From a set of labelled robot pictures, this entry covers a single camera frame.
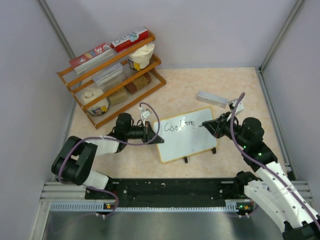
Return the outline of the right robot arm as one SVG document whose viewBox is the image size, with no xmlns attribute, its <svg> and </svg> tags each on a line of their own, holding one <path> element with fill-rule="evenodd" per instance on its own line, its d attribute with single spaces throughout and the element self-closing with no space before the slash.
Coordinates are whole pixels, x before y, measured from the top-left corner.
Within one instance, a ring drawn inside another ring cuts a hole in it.
<svg viewBox="0 0 320 240">
<path fill-rule="evenodd" d="M 314 210 L 292 184 L 272 150 L 264 143 L 261 122 L 247 117 L 242 124 L 231 120 L 231 112 L 204 121 L 216 139 L 234 141 L 252 172 L 238 172 L 233 192 L 239 198 L 253 200 L 277 225 L 285 240 L 318 240 L 320 214 Z"/>
</svg>

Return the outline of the white whiteboard yellow frame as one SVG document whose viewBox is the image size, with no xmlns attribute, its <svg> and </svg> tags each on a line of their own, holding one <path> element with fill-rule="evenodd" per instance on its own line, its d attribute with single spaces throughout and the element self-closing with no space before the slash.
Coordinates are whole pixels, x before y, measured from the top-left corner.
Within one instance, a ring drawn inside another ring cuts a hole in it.
<svg viewBox="0 0 320 240">
<path fill-rule="evenodd" d="M 212 119 L 213 110 L 206 107 L 156 121 L 158 135 L 164 139 L 164 143 L 156 145 L 160 161 L 169 163 L 215 148 L 217 140 L 205 127 L 194 129 Z"/>
</svg>

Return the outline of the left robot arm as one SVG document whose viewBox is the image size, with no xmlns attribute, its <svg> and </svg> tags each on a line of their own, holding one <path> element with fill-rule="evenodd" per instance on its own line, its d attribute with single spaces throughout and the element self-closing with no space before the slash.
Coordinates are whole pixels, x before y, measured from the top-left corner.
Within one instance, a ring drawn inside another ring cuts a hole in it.
<svg viewBox="0 0 320 240">
<path fill-rule="evenodd" d="M 109 183 L 111 178 L 92 170 L 95 157 L 116 154 L 128 145 L 134 146 L 128 140 L 141 140 L 136 146 L 163 144 L 165 140 L 159 136 L 159 131 L 153 131 L 151 123 L 143 118 L 135 125 L 129 113 L 121 113 L 112 131 L 105 136 L 69 137 L 52 163 L 51 172 L 61 183 L 85 186 L 105 199 L 114 197 L 114 187 Z"/>
</svg>

